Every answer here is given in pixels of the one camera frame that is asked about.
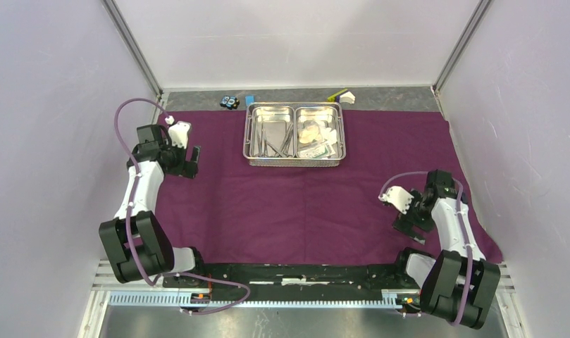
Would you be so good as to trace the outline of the steel surgical tray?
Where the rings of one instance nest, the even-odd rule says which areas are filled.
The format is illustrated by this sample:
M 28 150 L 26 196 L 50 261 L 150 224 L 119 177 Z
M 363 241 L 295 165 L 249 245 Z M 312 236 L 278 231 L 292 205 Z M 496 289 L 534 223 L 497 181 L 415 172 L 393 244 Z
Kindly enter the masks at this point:
M 297 131 L 307 120 L 324 121 L 328 127 L 337 129 L 339 132 L 339 143 L 336 146 L 338 154 L 334 158 L 297 157 Z M 259 158 L 250 154 L 254 124 L 268 121 L 283 121 L 292 124 L 292 145 L 294 147 L 292 158 Z M 247 107 L 243 155 L 250 165 L 260 167 L 327 168 L 338 166 L 347 155 L 342 107 L 335 102 L 255 102 Z

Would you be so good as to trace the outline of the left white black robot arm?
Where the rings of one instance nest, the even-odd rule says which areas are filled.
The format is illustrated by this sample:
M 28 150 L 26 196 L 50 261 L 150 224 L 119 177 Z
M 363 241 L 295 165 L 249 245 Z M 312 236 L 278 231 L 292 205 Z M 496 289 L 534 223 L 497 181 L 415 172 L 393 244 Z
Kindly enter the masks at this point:
M 195 178 L 200 148 L 187 155 L 190 123 L 137 128 L 138 144 L 129 150 L 128 185 L 114 217 L 99 226 L 99 236 L 111 269 L 120 283 L 180 273 L 191 287 L 202 285 L 207 268 L 194 247 L 174 247 L 155 215 L 166 176 Z

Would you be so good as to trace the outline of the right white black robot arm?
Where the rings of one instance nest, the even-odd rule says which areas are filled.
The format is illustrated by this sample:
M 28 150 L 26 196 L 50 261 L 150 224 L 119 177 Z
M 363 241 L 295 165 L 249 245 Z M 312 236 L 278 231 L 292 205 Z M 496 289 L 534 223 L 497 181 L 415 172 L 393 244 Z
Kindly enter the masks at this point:
M 420 244 L 425 238 L 418 230 L 436 230 L 440 242 L 438 257 L 404 249 L 392 269 L 393 279 L 401 287 L 420 286 L 422 313 L 480 329 L 500 282 L 500 268 L 477 245 L 463 184 L 444 170 L 425 175 L 423 191 L 408 191 L 388 180 L 378 196 L 397 210 L 394 229 Z

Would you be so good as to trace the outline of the purple cloth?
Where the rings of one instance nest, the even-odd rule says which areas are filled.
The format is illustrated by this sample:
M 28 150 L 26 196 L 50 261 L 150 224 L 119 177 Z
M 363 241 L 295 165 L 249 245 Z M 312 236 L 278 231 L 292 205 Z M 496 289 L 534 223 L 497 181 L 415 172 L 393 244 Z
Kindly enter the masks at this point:
M 194 179 L 169 175 L 155 214 L 176 247 L 207 263 L 368 265 L 407 247 L 437 256 L 438 234 L 420 244 L 392 226 L 378 193 L 387 180 L 423 189 L 426 172 L 464 179 L 439 113 L 343 113 L 347 154 L 333 168 L 253 167 L 243 156 L 244 111 L 181 111 L 201 149 Z

